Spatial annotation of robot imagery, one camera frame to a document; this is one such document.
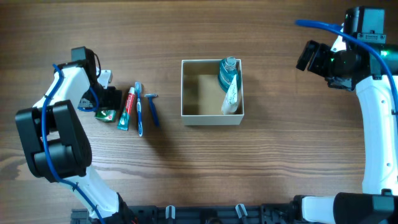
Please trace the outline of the blue mouthwash bottle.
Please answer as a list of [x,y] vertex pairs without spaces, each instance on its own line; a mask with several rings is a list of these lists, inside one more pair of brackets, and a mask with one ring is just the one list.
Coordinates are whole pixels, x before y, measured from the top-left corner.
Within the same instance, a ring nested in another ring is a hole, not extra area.
[[220,72],[218,75],[218,82],[224,92],[228,91],[234,77],[236,77],[238,90],[241,89],[241,73],[237,69],[237,62],[236,58],[227,57],[221,60],[219,64]]

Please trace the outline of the red green toothpaste tube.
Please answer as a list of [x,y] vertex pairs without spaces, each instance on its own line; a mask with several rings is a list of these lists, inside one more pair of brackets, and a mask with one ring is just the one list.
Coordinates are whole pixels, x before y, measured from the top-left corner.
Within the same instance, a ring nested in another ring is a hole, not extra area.
[[121,117],[117,126],[119,130],[127,131],[129,128],[130,114],[134,102],[134,95],[135,95],[134,93],[135,93],[135,88],[130,87],[127,94],[126,103],[124,105],[124,109],[123,112],[121,113]]

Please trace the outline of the blue white toothbrush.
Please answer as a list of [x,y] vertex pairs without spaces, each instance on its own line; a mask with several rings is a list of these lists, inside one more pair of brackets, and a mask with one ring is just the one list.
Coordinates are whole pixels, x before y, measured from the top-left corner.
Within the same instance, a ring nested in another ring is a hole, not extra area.
[[142,85],[140,82],[135,82],[135,93],[136,93],[136,111],[137,111],[137,130],[139,137],[143,136],[143,125],[142,125],[142,110],[141,110],[141,91]]

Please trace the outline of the green white soap box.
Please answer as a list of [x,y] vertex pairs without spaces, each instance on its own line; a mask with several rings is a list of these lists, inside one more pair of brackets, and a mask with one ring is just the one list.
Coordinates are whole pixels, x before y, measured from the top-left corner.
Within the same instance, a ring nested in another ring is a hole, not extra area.
[[98,110],[95,113],[95,118],[104,123],[113,123],[116,120],[116,110]]

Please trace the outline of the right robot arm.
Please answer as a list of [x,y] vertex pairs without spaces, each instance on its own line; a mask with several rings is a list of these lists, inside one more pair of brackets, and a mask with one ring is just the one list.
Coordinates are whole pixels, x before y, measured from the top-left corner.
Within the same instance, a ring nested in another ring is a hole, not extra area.
[[328,87],[353,91],[363,117],[365,168],[359,194],[299,195],[286,218],[302,223],[397,222],[397,46],[386,42],[385,12],[348,9],[342,24],[297,20],[336,35],[333,45],[307,42],[297,61]]

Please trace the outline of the white patterned lotion tube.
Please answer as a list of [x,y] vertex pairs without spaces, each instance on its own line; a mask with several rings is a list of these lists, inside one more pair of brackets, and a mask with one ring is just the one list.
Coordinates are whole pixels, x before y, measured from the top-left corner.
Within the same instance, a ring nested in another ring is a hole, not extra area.
[[238,86],[237,86],[237,75],[233,77],[233,80],[226,92],[223,104],[221,106],[221,112],[224,115],[234,114],[238,108]]

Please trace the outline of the blue disposable razor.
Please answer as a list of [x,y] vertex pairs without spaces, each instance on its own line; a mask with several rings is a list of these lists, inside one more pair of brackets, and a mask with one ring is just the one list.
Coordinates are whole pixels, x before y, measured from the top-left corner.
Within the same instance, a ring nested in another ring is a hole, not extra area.
[[158,114],[157,114],[157,110],[156,110],[155,104],[153,102],[153,99],[157,98],[158,95],[149,93],[149,94],[145,94],[144,97],[147,98],[148,101],[149,101],[150,111],[152,113],[152,118],[153,118],[154,124],[155,124],[156,127],[159,127],[160,126],[159,117],[158,117]]

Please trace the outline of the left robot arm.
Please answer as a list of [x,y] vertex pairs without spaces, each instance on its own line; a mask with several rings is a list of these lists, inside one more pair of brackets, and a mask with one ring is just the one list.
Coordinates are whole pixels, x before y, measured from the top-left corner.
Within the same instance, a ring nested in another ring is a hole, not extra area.
[[54,66],[54,81],[36,104],[16,113],[15,121],[31,173],[69,189],[88,210],[92,223],[133,223],[134,213],[92,166],[92,150],[77,116],[118,110],[122,91],[109,82],[98,56],[86,47],[71,51],[72,60]]

